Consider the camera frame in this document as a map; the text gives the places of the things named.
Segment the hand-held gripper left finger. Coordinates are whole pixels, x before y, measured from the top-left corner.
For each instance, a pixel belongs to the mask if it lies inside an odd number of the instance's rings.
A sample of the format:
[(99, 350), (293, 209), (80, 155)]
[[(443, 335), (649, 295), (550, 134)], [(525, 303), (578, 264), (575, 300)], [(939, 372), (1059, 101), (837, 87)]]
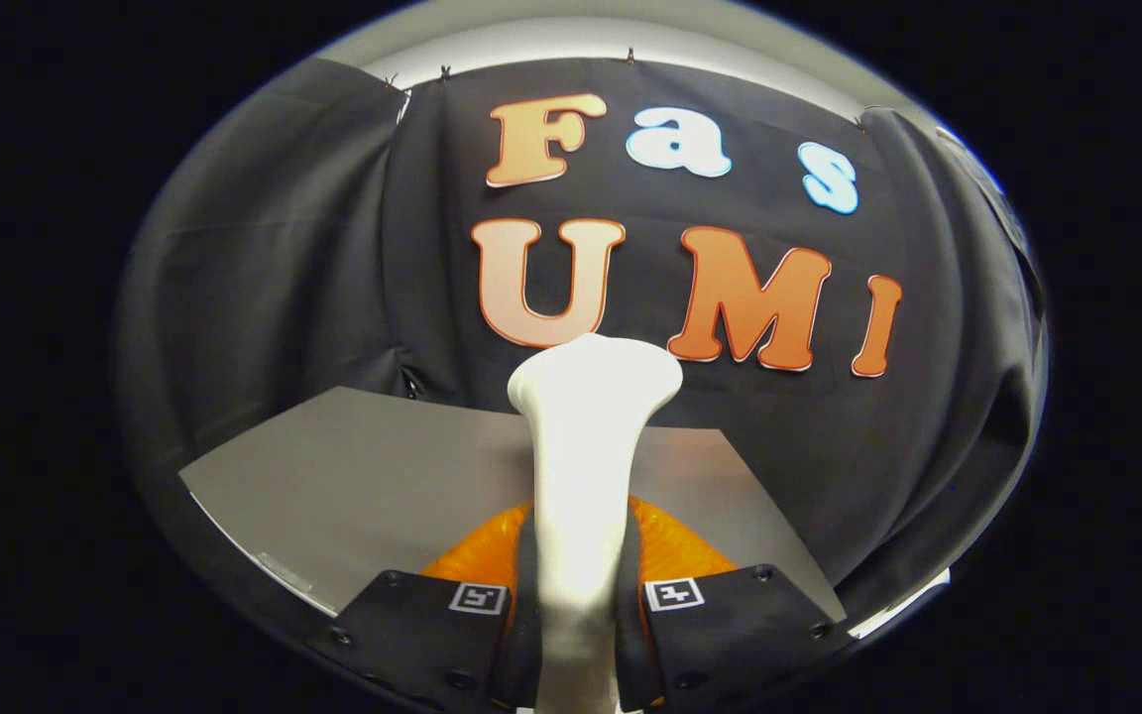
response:
[(307, 645), (408, 711), (534, 709), (533, 507), (502, 510), (421, 572), (377, 573)]

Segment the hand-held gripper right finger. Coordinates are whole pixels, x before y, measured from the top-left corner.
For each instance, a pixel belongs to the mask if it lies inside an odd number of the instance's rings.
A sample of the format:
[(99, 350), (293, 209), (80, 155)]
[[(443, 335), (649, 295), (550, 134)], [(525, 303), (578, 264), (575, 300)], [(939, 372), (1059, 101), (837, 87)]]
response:
[(742, 713), (856, 645), (779, 565), (735, 565), (638, 497), (627, 515), (613, 604), (621, 709)]

